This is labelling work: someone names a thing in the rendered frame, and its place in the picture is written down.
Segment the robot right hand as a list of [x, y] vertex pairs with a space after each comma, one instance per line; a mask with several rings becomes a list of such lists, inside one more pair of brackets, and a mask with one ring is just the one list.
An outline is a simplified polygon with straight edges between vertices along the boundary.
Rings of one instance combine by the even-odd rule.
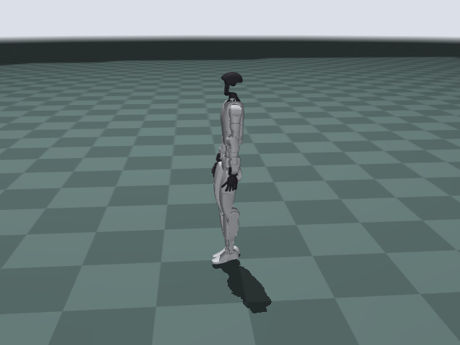
[[212, 171], [211, 171], [211, 172], [212, 172], [212, 174], [213, 174], [213, 178], [214, 178], [214, 175], [215, 175], [216, 166], [217, 166], [218, 162], [220, 162], [220, 161], [221, 161], [221, 160], [220, 160], [220, 156], [221, 156], [221, 154], [220, 154], [220, 153], [218, 153], [218, 154], [217, 154], [217, 157], [216, 157], [216, 161], [217, 161], [217, 162], [214, 164], [214, 166], [213, 166], [213, 168], [212, 168]]

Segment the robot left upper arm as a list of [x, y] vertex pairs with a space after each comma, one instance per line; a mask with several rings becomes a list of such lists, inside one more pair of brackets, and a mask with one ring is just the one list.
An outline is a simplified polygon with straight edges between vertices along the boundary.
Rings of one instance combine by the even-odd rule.
[[240, 121], [242, 117], [242, 108], [238, 104], [232, 104], [229, 107], [230, 117], [230, 130], [231, 135], [226, 138], [226, 143], [231, 146], [230, 140], [232, 137], [237, 137], [239, 140], [240, 133]]

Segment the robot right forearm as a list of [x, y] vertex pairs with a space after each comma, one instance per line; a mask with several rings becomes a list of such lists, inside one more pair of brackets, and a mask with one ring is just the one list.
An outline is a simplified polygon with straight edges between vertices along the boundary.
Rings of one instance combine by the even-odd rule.
[[223, 137], [222, 137], [222, 138], [221, 138], [221, 146], [219, 147], [219, 150], [218, 150], [218, 153], [221, 154], [220, 160], [222, 160], [223, 155], [225, 155], [226, 146], [228, 147], [228, 145], [224, 145], [224, 143], [223, 143]]

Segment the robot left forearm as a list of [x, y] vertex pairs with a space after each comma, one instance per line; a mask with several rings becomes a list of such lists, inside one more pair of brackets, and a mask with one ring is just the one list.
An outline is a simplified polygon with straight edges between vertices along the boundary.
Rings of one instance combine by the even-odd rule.
[[239, 152], [239, 140], [237, 137], [232, 137], [230, 140], [231, 147], [229, 148], [229, 167], [231, 167], [231, 174], [238, 173], [238, 152]]

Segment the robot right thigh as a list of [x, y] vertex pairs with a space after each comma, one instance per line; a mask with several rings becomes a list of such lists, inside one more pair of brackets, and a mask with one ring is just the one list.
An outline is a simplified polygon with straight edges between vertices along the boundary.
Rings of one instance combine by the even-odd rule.
[[[216, 171], [215, 171], [215, 175], [213, 179], [213, 187], [214, 187], [214, 194], [215, 194], [217, 205], [222, 213], [223, 211], [221, 210], [221, 205], [220, 205], [220, 200], [219, 200], [219, 189], [220, 189], [221, 178], [222, 178], [223, 172], [224, 170], [222, 168], [221, 161], [220, 161], [218, 162], [216, 166]], [[234, 205], [232, 207], [234, 207]]]

